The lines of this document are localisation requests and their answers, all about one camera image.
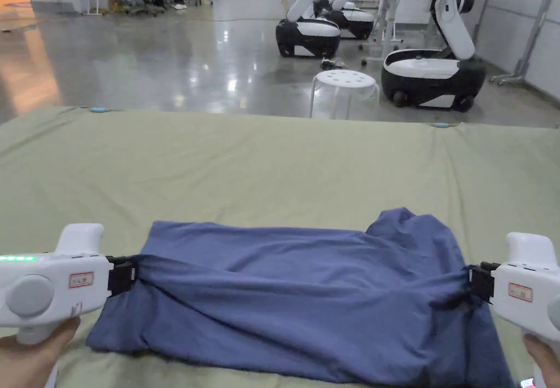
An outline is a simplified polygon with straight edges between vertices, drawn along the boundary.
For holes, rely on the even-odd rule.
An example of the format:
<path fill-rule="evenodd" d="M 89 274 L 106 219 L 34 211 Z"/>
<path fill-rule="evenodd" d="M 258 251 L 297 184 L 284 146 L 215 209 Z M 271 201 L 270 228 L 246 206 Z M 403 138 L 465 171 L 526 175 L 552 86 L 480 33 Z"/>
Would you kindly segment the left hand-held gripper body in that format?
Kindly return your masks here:
<path fill-rule="evenodd" d="M 101 224 L 69 224 L 53 252 L 1 256 L 1 327 L 16 328 L 18 343 L 39 344 L 61 323 L 132 289 L 137 261 L 101 254 L 103 232 Z"/>

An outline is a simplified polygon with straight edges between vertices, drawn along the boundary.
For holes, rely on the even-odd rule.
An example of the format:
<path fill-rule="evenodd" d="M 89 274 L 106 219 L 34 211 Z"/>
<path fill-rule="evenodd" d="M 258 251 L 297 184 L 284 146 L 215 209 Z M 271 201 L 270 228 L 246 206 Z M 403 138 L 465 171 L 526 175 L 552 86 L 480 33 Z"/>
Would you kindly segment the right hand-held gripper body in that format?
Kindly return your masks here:
<path fill-rule="evenodd" d="M 471 292 L 558 353 L 559 262 L 553 243 L 546 236 L 512 232 L 506 247 L 506 262 L 470 267 Z"/>

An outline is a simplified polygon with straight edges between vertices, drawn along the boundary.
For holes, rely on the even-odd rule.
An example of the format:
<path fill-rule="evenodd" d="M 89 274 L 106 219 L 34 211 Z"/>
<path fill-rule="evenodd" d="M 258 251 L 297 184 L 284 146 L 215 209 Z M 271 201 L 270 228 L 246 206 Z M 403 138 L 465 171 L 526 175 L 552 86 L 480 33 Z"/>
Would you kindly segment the person's left hand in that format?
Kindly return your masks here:
<path fill-rule="evenodd" d="M 65 321 L 39 344 L 24 345 L 17 342 L 16 336 L 2 337 L 1 387 L 45 387 L 80 322 L 80 317 Z"/>

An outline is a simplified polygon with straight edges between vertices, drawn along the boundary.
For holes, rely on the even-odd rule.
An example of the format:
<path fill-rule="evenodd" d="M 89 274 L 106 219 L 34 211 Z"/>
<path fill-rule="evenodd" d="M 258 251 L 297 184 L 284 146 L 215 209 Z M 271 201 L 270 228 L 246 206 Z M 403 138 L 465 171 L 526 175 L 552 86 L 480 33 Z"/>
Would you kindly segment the person's right hand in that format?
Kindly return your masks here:
<path fill-rule="evenodd" d="M 545 386 L 559 387 L 559 359 L 553 348 L 532 334 L 525 334 L 523 341 L 529 355 L 540 368 Z"/>

